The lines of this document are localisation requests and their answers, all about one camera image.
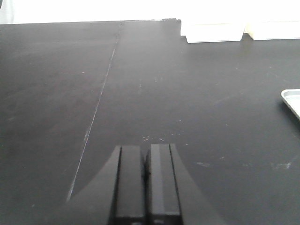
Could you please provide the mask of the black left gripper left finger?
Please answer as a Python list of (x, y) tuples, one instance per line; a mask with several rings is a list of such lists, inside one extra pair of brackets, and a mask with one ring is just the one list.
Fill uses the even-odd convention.
[(144, 164), (138, 146), (117, 146), (63, 212), (65, 225), (143, 225)]

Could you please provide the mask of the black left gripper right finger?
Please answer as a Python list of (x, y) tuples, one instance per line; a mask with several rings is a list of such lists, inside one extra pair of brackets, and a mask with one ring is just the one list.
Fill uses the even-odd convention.
[(224, 225), (184, 166), (174, 144), (152, 144), (146, 157), (150, 225)]

